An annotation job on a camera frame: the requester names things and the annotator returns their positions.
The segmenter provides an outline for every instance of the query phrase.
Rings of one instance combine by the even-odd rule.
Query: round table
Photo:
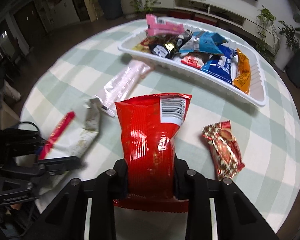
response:
[[[201,28],[207,26],[195,24]],[[117,46],[132,33],[146,28],[144,19],[132,21],[96,34],[66,52],[32,89],[21,120],[36,123],[42,136],[48,138],[73,102],[93,97],[127,65],[131,56],[122,54]],[[238,36],[215,28],[221,35],[252,48]],[[210,152],[201,141],[202,128],[230,120],[245,163],[234,181],[276,232],[300,189],[300,120],[283,81],[261,56],[260,63],[267,94],[266,106],[262,108],[238,102],[205,84],[193,83],[185,76],[160,67],[141,80],[130,96],[165,92],[192,95],[186,120],[175,140],[176,154],[186,160],[191,169],[211,179],[215,178],[215,171]],[[102,114],[100,134],[83,157],[87,166],[71,172],[55,189],[42,195],[39,210],[42,211],[71,178],[93,179],[121,158],[118,119]],[[185,237],[186,214],[116,208],[115,217],[118,239]]]

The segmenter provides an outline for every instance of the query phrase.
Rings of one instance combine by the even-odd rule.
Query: tray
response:
[[[185,30],[189,29],[192,32],[196,31],[215,31],[215,27],[211,26],[211,30],[199,28],[193,25],[184,24]],[[264,84],[264,75],[260,67],[259,56],[256,51],[251,50],[247,46],[244,46],[240,43],[237,43],[234,40],[231,40],[229,37],[224,36],[229,42],[224,43],[225,46],[231,47],[233,49],[239,48],[242,53],[244,53],[250,62],[251,68],[251,83],[249,94],[245,94],[239,89],[231,86],[230,84],[225,83],[224,81],[211,76],[205,72],[197,70],[193,67],[182,64],[180,60],[175,59],[166,59],[161,58],[153,54],[144,53],[140,51],[132,50],[134,46],[143,41],[146,38],[146,29],[143,31],[137,32],[126,38],[119,46],[118,49],[124,53],[128,53],[139,60],[144,60],[148,63],[159,65],[161,67],[168,68],[172,71],[177,71],[182,75],[186,75],[194,78],[195,80],[208,84],[209,86],[218,89],[228,95],[233,96],[241,102],[250,102],[258,107],[263,107],[266,105],[266,89]]]

